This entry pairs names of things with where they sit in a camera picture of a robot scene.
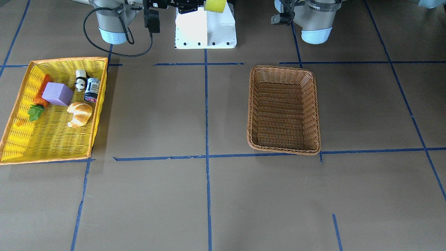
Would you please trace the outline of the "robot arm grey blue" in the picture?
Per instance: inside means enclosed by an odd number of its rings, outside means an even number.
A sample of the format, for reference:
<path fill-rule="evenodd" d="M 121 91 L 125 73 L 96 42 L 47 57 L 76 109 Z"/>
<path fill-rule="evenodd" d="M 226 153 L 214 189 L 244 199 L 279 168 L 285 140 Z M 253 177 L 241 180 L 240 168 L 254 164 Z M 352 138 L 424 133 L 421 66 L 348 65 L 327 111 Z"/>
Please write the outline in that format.
<path fill-rule="evenodd" d="M 329 38 L 336 11 L 346 3 L 347 0 L 276 0 L 279 14 L 271 18 L 271 23 L 298 24 L 303 41 L 322 44 Z"/>
<path fill-rule="evenodd" d="M 123 44 L 130 41 L 130 23 L 140 12 L 144 14 L 144 25 L 150 33 L 160 33 L 158 9 L 169 6 L 179 13 L 190 13 L 203 7 L 204 0 L 81 0 L 93 6 L 102 39 L 109 44 Z"/>

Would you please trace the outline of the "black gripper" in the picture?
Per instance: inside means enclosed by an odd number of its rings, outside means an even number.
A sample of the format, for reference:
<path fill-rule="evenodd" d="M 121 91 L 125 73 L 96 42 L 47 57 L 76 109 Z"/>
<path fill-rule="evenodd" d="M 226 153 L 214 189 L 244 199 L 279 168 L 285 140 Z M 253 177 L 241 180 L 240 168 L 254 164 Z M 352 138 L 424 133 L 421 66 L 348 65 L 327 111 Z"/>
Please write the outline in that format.
<path fill-rule="evenodd" d="M 199 7 L 204 7 L 204 3 L 205 0 L 143 0 L 143 7 L 167 9 L 172 6 L 184 14 L 197 11 Z"/>

